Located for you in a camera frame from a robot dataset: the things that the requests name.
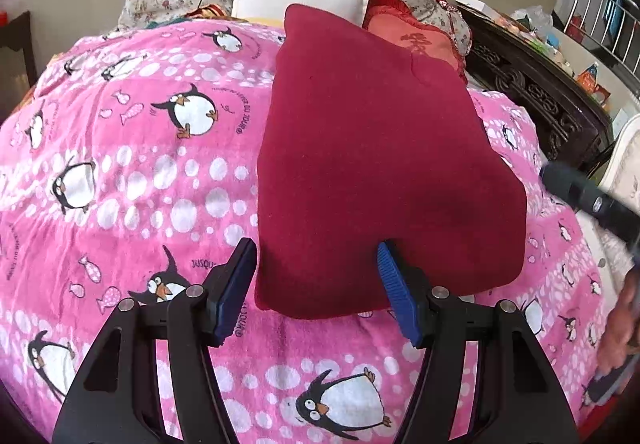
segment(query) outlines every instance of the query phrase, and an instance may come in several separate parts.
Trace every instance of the penguin print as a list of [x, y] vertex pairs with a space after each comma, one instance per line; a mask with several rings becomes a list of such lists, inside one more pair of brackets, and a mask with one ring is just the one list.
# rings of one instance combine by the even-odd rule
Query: penguin print
[[44, 380], [56, 400], [62, 404], [62, 398], [66, 397], [76, 376], [73, 366], [76, 354], [68, 345], [65, 347], [59, 343], [44, 341], [42, 338], [46, 333], [46, 330], [38, 332], [36, 338], [29, 342], [27, 353], [37, 374]]
[[593, 324], [589, 325], [589, 328], [587, 328], [587, 339], [589, 341], [589, 344], [593, 348], [595, 348], [596, 345], [598, 344], [598, 336], [596, 335], [596, 327]]
[[330, 373], [331, 370], [326, 370], [317, 376], [296, 399], [296, 411], [304, 420], [349, 440], [358, 438], [346, 431], [391, 426], [373, 384], [374, 373], [365, 368], [362, 374], [322, 384]]
[[565, 241], [570, 242], [571, 234], [569, 233], [569, 230], [560, 223], [558, 223], [558, 227], [560, 228], [560, 236], [562, 236]]
[[573, 288], [575, 285], [575, 278], [574, 275], [571, 274], [571, 271], [566, 268], [566, 264], [562, 264], [561, 272], [562, 277], [569, 284], [569, 287]]
[[124, 56], [114, 64], [109, 65], [102, 71], [102, 78], [105, 81], [111, 81], [112, 79], [124, 79], [131, 74], [140, 63], [146, 59], [146, 54], [142, 56], [132, 57]]
[[593, 278], [589, 278], [589, 280], [591, 281], [591, 294], [602, 296], [602, 286]]
[[53, 181], [53, 195], [60, 202], [63, 215], [68, 209], [82, 209], [85, 213], [89, 210], [95, 197], [94, 170], [93, 160], [73, 164]]
[[129, 295], [137, 302], [143, 304], [160, 303], [175, 298], [183, 290], [191, 285], [188, 280], [178, 273], [174, 257], [166, 246], [162, 246], [166, 254], [168, 265], [166, 270], [156, 272], [146, 283], [144, 292], [129, 291]]
[[542, 319], [544, 317], [544, 313], [542, 312], [542, 307], [540, 306], [540, 300], [537, 297], [535, 297], [529, 303], [523, 305], [520, 311], [524, 314], [524, 317], [535, 336], [544, 331], [542, 327]]
[[565, 318], [564, 316], [558, 316], [558, 317], [564, 321], [564, 329], [566, 330], [566, 340], [575, 341], [575, 338], [577, 336], [577, 331], [575, 329], [576, 319]]
[[172, 95], [165, 103], [152, 103], [152, 107], [166, 110], [171, 122], [178, 128], [178, 138], [206, 134], [218, 120], [218, 110], [209, 96], [191, 84], [191, 90]]
[[507, 144], [509, 146], [511, 146], [512, 150], [517, 150], [518, 149], [518, 143], [516, 142], [516, 136], [513, 133], [513, 130], [511, 128], [507, 128], [506, 124], [504, 124], [502, 126], [502, 136], [504, 137], [504, 140], [507, 141]]
[[38, 111], [29, 122], [29, 127], [24, 133], [29, 137], [31, 149], [37, 150], [42, 144], [42, 131], [44, 129], [44, 118], [42, 117], [42, 109]]
[[217, 30], [211, 34], [203, 32], [202, 35], [209, 36], [213, 43], [227, 52], [238, 52], [242, 48], [242, 42], [239, 37], [235, 36], [229, 27], [226, 30]]

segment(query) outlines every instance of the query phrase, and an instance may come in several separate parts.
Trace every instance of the red embroidered pillow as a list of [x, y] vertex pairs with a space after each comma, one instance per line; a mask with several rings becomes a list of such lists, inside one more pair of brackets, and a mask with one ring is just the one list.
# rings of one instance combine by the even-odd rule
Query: red embroidered pillow
[[416, 20], [402, 0], [374, 1], [363, 27], [411, 52], [446, 61], [466, 83], [465, 61], [451, 38], [436, 26]]

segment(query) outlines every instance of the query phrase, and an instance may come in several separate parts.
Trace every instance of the dark red cushion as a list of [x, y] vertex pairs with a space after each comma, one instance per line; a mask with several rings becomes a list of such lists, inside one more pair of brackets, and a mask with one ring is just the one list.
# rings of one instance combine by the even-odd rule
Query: dark red cushion
[[388, 306], [391, 238], [459, 295], [509, 283], [526, 195], [450, 65], [291, 5], [258, 158], [256, 300], [294, 318]]

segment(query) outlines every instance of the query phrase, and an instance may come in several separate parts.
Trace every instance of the pink blanket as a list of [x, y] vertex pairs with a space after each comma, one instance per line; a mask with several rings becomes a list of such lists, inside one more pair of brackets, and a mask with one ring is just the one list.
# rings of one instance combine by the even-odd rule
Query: pink blanket
[[[121, 298], [171, 300], [242, 236], [259, 244], [255, 163], [283, 39], [215, 21], [85, 38], [2, 126], [0, 377], [48, 438]], [[540, 189], [524, 109], [495, 92], [472, 98], [528, 197], [522, 273], [475, 301], [506, 297], [522, 308], [579, 418], [604, 328], [596, 267], [572, 212]], [[392, 312], [293, 320], [259, 311], [251, 289], [212, 358], [240, 442], [334, 444], [392, 440], [422, 352]], [[166, 430], [178, 436], [167, 359], [159, 345]], [[468, 344], [455, 434], [468, 424], [475, 365]], [[326, 389], [319, 409], [307, 389], [336, 378], [349, 380]]]

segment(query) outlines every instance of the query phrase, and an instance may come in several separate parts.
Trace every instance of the metal screw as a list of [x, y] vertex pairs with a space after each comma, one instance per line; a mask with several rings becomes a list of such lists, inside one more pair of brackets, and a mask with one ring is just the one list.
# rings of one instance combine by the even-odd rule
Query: metal screw
[[189, 296], [190, 298], [197, 298], [203, 292], [204, 292], [204, 289], [202, 288], [201, 285], [197, 285], [197, 284], [191, 285], [187, 289], [187, 296]]
[[596, 198], [596, 201], [593, 203], [593, 212], [597, 213], [602, 207], [602, 197]]
[[125, 298], [120, 303], [118, 303], [118, 310], [120, 312], [128, 312], [133, 309], [133, 306], [136, 304], [133, 298]]
[[508, 313], [516, 312], [516, 304], [509, 299], [503, 299], [500, 302], [500, 308]]
[[433, 297], [438, 299], [446, 299], [449, 297], [448, 289], [439, 285], [431, 289], [431, 294], [433, 294]]

